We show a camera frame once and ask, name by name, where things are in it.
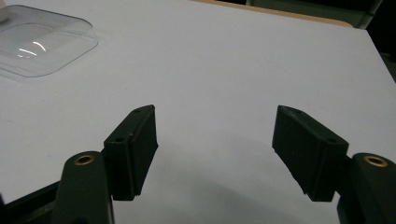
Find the brass insert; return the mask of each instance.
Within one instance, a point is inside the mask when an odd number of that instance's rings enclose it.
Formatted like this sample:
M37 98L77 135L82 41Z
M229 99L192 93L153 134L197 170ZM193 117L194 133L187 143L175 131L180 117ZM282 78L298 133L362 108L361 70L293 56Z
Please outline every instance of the brass insert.
M86 165L91 163L94 159L95 157L92 155L83 155L75 160L75 165Z
M388 166L388 163L384 159L377 156L365 156L364 160L372 164L373 166L382 167L382 168Z

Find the black plastic part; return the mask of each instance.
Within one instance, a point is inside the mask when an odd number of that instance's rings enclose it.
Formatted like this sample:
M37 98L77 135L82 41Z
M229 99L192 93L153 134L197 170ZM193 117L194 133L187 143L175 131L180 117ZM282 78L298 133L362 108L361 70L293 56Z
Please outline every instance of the black plastic part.
M131 201L142 191L158 147L154 110L154 105L135 109L105 141L113 200Z
M18 200L1 204L1 223L50 223L58 182L26 195Z
M361 205L356 198L354 200L348 200L341 197L337 204L337 213L341 224L365 223Z
M396 223L395 163L377 155L359 153L352 158L350 176L364 223Z
M312 201L332 201L347 141L305 112L280 105L273 148Z
M102 154L87 151L71 157L64 165L50 223L111 224L113 219Z

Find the white tabletop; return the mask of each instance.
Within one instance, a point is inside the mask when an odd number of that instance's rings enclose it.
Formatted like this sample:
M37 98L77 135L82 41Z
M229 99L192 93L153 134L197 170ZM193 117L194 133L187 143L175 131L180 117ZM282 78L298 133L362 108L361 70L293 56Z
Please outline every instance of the white tabletop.
M99 38L49 76L0 76L7 203L149 104L160 146L116 223L338 223L337 197L311 203L272 150L278 105L345 138L349 156L396 161L396 88L366 31L186 0L7 2L80 17Z

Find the plastic lid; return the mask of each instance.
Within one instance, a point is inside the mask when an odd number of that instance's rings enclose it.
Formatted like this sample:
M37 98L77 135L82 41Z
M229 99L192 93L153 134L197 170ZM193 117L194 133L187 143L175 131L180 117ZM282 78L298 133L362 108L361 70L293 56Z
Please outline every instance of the plastic lid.
M42 77L98 44L92 25L32 7L0 8L0 73Z

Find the clear plastic tray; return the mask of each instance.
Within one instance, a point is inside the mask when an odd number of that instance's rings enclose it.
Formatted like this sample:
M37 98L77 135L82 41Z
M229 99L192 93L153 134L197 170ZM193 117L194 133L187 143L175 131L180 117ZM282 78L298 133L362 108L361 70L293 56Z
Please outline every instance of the clear plastic tray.
M97 44L92 25L82 19L32 7L0 8L0 74L42 77Z

